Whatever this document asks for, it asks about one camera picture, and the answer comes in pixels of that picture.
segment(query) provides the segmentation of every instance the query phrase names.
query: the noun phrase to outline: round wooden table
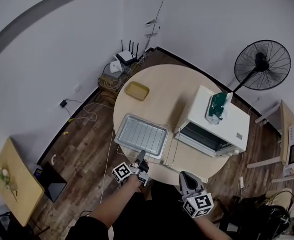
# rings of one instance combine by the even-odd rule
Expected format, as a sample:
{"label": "round wooden table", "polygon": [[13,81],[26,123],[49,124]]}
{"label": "round wooden table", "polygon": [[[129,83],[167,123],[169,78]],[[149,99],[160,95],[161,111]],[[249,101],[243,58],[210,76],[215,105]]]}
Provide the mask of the round wooden table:
{"label": "round wooden table", "polygon": [[[131,81],[141,83],[150,89],[144,101],[138,101],[124,92]],[[220,92],[220,89],[206,76],[188,67],[164,64],[142,70],[124,85],[118,95],[113,112],[115,132],[118,131],[127,113],[156,124],[176,126],[188,98],[200,85],[214,92]],[[128,155],[127,149],[124,148],[123,152]],[[148,175],[166,184],[179,185],[179,172],[187,171],[206,182],[227,160],[227,157],[212,158],[180,141],[173,164],[168,167],[149,163]]]}

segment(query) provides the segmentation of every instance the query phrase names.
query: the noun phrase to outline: person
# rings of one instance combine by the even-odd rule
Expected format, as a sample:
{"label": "person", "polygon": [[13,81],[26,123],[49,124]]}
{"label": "person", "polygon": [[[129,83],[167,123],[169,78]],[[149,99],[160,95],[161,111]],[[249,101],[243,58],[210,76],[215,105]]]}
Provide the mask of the person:
{"label": "person", "polygon": [[182,210],[181,194],[174,186],[155,181],[151,187],[152,200],[145,200],[140,185],[137,176],[131,175],[89,216],[80,217],[66,240],[107,240],[111,226],[115,240],[230,240],[206,217],[189,217]]}

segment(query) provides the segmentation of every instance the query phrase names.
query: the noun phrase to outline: yellow tray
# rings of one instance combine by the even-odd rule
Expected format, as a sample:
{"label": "yellow tray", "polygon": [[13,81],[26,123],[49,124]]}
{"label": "yellow tray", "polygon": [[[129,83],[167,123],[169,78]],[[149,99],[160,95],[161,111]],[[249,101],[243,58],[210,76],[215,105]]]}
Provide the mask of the yellow tray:
{"label": "yellow tray", "polygon": [[138,82],[131,81],[125,88],[125,93],[140,102],[143,102],[147,97],[150,89]]}

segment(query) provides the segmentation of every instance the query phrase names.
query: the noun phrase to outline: hand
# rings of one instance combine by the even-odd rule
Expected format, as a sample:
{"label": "hand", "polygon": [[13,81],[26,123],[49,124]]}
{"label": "hand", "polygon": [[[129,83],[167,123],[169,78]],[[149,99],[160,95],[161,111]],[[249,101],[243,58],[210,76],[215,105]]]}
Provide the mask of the hand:
{"label": "hand", "polygon": [[130,175],[125,185],[131,186],[133,189],[137,190],[141,186],[141,181],[138,180],[137,175]]}

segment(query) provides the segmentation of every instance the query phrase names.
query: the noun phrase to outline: wall switch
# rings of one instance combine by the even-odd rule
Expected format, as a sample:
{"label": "wall switch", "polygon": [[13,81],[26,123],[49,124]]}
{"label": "wall switch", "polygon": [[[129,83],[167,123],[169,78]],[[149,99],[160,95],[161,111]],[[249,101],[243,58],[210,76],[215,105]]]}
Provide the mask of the wall switch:
{"label": "wall switch", "polygon": [[75,94],[78,93],[81,89],[82,89],[82,85],[81,84],[77,85],[74,89]]}

